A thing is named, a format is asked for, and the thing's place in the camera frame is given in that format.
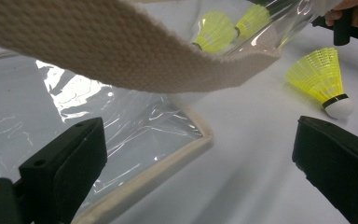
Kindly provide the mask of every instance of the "black handle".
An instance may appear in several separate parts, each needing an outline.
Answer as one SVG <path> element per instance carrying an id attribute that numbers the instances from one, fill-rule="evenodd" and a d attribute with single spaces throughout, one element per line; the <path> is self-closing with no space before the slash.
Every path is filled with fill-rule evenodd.
<path id="1" fill-rule="evenodd" d="M 318 17 L 312 22 L 312 26 L 320 26 L 329 30 L 333 30 L 333 27 L 327 26 L 325 24 L 325 18 L 324 17 Z M 358 28 L 352 27 L 351 28 L 351 37 L 358 39 Z"/>
<path id="2" fill-rule="evenodd" d="M 343 11 L 341 19 L 334 22 L 334 45 L 343 46 L 351 41 L 352 8 Z"/>
<path id="3" fill-rule="evenodd" d="M 0 224 L 71 223 L 106 162 L 103 119 L 75 124 L 0 178 Z"/>
<path id="4" fill-rule="evenodd" d="M 301 116 L 292 159 L 350 223 L 358 224 L 358 136 Z"/>

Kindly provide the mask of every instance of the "beige strap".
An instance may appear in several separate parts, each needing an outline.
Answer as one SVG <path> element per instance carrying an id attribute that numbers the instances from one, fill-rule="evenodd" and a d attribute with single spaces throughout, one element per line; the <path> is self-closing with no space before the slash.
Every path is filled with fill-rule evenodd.
<path id="1" fill-rule="evenodd" d="M 280 57 L 274 48 L 209 55 L 121 0 L 0 0 L 0 47 L 105 84 L 165 93 L 236 87 Z"/>

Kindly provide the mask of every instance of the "white surface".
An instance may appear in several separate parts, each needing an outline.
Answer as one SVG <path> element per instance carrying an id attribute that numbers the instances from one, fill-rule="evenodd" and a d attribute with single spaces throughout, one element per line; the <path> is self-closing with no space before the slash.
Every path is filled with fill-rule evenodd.
<path id="1" fill-rule="evenodd" d="M 353 112 L 353 109 L 353 101 L 350 98 L 345 98 L 328 105 L 324 110 L 334 119 L 345 119 Z"/>
<path id="2" fill-rule="evenodd" d="M 315 10 L 320 16 L 336 7 L 342 0 L 314 0 Z"/>
<path id="3" fill-rule="evenodd" d="M 114 223 L 348 223 L 291 161 L 301 115 L 358 135 L 358 40 L 338 48 L 344 91 L 355 104 L 348 119 L 329 118 L 285 84 L 293 63 L 332 40 L 331 31 L 307 27 L 279 61 L 241 87 L 198 95 L 192 107 L 211 124 L 213 148 Z"/>

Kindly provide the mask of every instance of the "plastic bag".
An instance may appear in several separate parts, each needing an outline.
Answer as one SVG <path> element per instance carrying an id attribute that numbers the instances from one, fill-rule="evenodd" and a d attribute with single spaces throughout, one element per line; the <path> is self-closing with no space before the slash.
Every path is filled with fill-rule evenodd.
<path id="1" fill-rule="evenodd" d="M 257 44 L 281 48 L 316 17 L 340 1 L 199 0 L 136 1 L 177 35 L 198 49 L 231 55 Z"/>
<path id="2" fill-rule="evenodd" d="M 81 120 L 102 117 L 108 163 L 78 211 L 203 137 L 170 96 L 105 85 L 23 56 L 0 59 L 0 177 Z"/>

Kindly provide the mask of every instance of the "shuttlecock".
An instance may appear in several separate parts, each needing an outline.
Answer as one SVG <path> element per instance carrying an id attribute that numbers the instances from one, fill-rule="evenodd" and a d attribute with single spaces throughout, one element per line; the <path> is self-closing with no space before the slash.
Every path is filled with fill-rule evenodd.
<path id="1" fill-rule="evenodd" d="M 238 21 L 236 28 L 240 38 L 249 39 L 269 23 L 269 11 L 260 5 L 253 5 Z"/>
<path id="2" fill-rule="evenodd" d="M 193 44 L 207 52 L 218 52 L 238 36 L 231 19 L 223 12 L 210 11 L 199 22 L 200 31 Z"/>
<path id="3" fill-rule="evenodd" d="M 344 119 L 353 111 L 353 103 L 342 87 L 337 50 L 315 50 L 287 72 L 287 81 L 322 103 L 326 113 Z"/>

